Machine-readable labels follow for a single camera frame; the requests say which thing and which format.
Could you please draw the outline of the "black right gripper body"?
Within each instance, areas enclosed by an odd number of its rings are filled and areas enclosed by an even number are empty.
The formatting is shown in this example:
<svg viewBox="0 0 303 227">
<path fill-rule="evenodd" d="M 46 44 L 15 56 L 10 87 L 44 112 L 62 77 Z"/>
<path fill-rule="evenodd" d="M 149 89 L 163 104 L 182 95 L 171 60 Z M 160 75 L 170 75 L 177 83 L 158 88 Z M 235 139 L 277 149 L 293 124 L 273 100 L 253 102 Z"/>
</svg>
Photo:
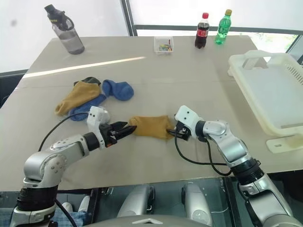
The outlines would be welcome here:
<svg viewBox="0 0 303 227">
<path fill-rule="evenodd" d="M 191 136 L 190 130 L 180 121 L 177 122 L 175 126 L 175 137 L 188 141 Z"/>
</svg>

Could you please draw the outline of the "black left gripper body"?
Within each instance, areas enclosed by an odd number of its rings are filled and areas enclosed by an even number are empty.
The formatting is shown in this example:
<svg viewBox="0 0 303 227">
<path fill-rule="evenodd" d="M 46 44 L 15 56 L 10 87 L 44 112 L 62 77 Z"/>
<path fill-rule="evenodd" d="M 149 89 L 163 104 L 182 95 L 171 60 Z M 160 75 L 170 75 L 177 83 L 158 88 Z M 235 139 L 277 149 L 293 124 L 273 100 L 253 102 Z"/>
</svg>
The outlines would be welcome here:
<svg viewBox="0 0 303 227">
<path fill-rule="evenodd" d="M 114 134 L 117 130 L 119 130 L 119 123 L 115 122 L 112 124 L 100 124 L 99 131 L 103 137 L 103 141 L 105 143 L 105 147 L 108 148 L 117 143 L 117 139 Z"/>
</svg>

